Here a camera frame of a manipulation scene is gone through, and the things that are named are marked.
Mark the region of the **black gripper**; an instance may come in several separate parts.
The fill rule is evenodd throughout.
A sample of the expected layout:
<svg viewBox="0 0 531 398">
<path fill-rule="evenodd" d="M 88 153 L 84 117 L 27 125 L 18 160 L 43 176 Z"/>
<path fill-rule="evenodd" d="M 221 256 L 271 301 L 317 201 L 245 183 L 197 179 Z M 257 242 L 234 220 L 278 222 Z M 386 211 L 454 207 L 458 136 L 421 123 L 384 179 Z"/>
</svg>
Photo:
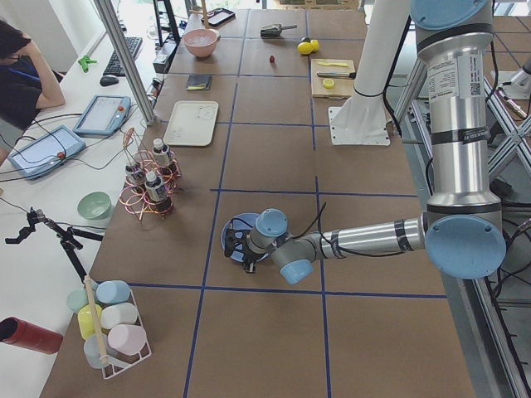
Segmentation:
<svg viewBox="0 0 531 398">
<path fill-rule="evenodd" d="M 223 238 L 224 255 L 236 262 L 243 263 L 243 269 L 247 274 L 256 272 L 256 262 L 260 256 L 250 252 L 246 243 L 246 235 L 254 226 L 254 217 L 233 217 L 231 219 L 233 229 L 227 229 Z"/>
</svg>

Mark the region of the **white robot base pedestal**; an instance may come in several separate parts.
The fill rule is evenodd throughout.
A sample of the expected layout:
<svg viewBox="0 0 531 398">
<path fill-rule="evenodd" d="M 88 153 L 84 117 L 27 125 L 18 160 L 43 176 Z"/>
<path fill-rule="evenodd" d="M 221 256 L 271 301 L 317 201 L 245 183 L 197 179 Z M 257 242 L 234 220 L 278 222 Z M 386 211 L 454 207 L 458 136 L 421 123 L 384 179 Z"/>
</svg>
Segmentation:
<svg viewBox="0 0 531 398">
<path fill-rule="evenodd" d="M 331 107 L 329 127 L 333 145 L 388 146 L 383 92 L 409 26 L 411 3 L 379 0 L 374 3 L 352 96 L 342 107 Z"/>
</svg>

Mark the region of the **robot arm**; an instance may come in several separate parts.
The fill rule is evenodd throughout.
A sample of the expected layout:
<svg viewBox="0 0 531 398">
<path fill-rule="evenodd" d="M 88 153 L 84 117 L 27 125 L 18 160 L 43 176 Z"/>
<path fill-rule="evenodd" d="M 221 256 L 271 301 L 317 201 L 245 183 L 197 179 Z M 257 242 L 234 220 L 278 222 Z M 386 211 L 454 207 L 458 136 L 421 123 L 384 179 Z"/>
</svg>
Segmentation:
<svg viewBox="0 0 531 398">
<path fill-rule="evenodd" d="M 427 69 L 434 188 L 413 219 L 295 236 L 286 215 L 263 211 L 251 224 L 222 232 L 227 257 L 246 272 L 271 258 L 290 284 L 316 260 L 349 255 L 386 257 L 425 250 L 444 273 L 479 279 L 502 264 L 500 199 L 490 190 L 483 56 L 493 38 L 487 1 L 377 1 L 351 98 L 330 116 L 336 144 L 375 144 L 384 138 L 384 91 L 409 26 Z"/>
</svg>

